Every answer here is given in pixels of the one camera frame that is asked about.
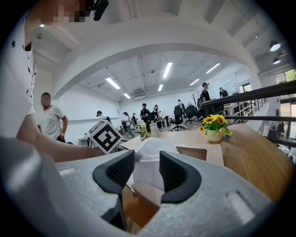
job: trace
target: ceiling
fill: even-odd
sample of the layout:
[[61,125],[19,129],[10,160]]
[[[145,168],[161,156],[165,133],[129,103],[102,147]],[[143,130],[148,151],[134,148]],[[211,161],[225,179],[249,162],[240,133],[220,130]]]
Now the ceiling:
[[[167,77],[163,78],[168,62],[173,62],[173,65]],[[220,65],[206,74],[218,62]],[[164,85],[161,93],[193,89],[194,87],[190,87],[193,81],[198,78],[206,81],[213,73],[219,72],[231,63],[232,61],[226,58],[200,52],[153,53],[110,65],[79,84],[115,100],[122,100],[125,99],[123,93],[129,96],[157,94],[160,84]],[[116,90],[105,80],[106,77],[111,77],[120,89]]]
[[[288,56],[281,57],[281,63],[272,64],[273,58],[284,50],[288,51],[288,47],[268,16],[251,1],[109,0],[109,6],[98,22],[91,16],[86,18],[85,22],[63,23],[59,26],[36,29],[34,32],[36,38],[33,40],[36,64],[40,69],[54,72],[63,58],[79,48],[89,35],[103,34],[104,29],[121,22],[158,16],[195,19],[226,31],[251,53],[261,73],[293,62],[288,53]],[[271,40],[277,40],[282,44],[280,50],[269,51]],[[80,85],[93,88],[104,83],[106,76],[110,76],[122,87],[122,90],[130,95],[142,92],[152,93],[157,90],[161,82],[167,62],[173,62],[173,67],[168,77],[169,81],[164,82],[164,92],[188,88],[194,79],[202,76],[206,80],[211,74],[217,73],[219,68],[223,68],[223,65],[231,63],[224,58],[196,52],[139,55],[94,73],[81,81]],[[221,65],[211,74],[206,75],[208,67],[216,62],[220,62]],[[115,89],[107,83],[100,88],[95,87],[94,90],[118,100],[122,99],[122,91],[120,93],[114,91]]]

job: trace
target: potted plant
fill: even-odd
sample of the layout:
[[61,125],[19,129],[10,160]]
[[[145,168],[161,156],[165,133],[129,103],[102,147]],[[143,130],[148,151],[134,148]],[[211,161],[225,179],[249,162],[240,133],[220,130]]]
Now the potted plant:
[[141,139],[141,141],[145,140],[145,133],[144,132],[140,133],[140,139]]
[[205,132],[209,142],[219,142],[223,136],[226,139],[232,135],[232,132],[228,130],[228,122],[223,115],[210,115],[203,119],[203,126],[199,127],[201,132]]

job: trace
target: white flower pot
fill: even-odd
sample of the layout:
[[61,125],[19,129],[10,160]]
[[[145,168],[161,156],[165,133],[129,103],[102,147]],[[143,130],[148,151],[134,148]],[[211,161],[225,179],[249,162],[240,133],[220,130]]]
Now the white flower pot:
[[221,141],[221,139],[224,135],[224,129],[223,130],[221,129],[219,135],[217,135],[217,132],[219,132],[219,131],[218,130],[208,130],[207,131],[207,134],[208,134],[207,140],[209,142],[214,142],[214,143]]

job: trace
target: wooden table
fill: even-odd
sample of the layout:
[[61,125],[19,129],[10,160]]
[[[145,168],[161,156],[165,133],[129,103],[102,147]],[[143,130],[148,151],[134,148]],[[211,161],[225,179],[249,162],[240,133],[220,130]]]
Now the wooden table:
[[[272,142],[246,125],[232,125],[229,129],[233,133],[230,140],[223,138],[219,142],[225,167],[252,183],[271,200],[280,200],[293,176],[293,162]],[[160,132],[159,136],[180,145],[213,144],[198,130]],[[134,150],[140,143],[140,138],[135,137],[121,145]],[[157,212],[128,187],[123,190],[123,210],[130,232],[139,230]]]

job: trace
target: black rubber grip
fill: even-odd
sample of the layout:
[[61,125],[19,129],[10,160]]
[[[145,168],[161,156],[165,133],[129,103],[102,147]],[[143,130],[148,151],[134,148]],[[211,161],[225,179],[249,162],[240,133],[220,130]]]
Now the black rubber grip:
[[190,198],[200,187],[202,177],[197,169],[165,151],[160,152],[159,171],[165,193],[162,203],[180,203]]

